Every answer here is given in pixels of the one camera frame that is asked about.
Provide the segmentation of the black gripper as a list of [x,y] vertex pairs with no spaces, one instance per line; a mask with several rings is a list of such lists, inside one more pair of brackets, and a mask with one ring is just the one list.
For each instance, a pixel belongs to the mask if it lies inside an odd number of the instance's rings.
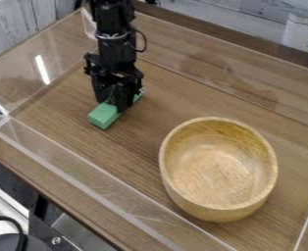
[[136,68],[136,59],[145,48],[137,48],[140,33],[135,28],[111,33],[97,30],[93,33],[97,52],[84,55],[96,102],[107,102],[111,98],[119,113],[132,107],[135,96],[141,94],[144,75]]

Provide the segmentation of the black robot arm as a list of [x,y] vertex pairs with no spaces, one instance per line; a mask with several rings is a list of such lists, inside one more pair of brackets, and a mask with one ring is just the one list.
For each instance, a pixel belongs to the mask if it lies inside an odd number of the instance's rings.
[[137,35],[147,37],[132,25],[132,0],[89,0],[89,5],[97,53],[85,54],[84,71],[92,78],[96,101],[113,105],[123,113],[132,107],[143,88],[144,74],[136,68],[136,59],[147,47],[137,47]]

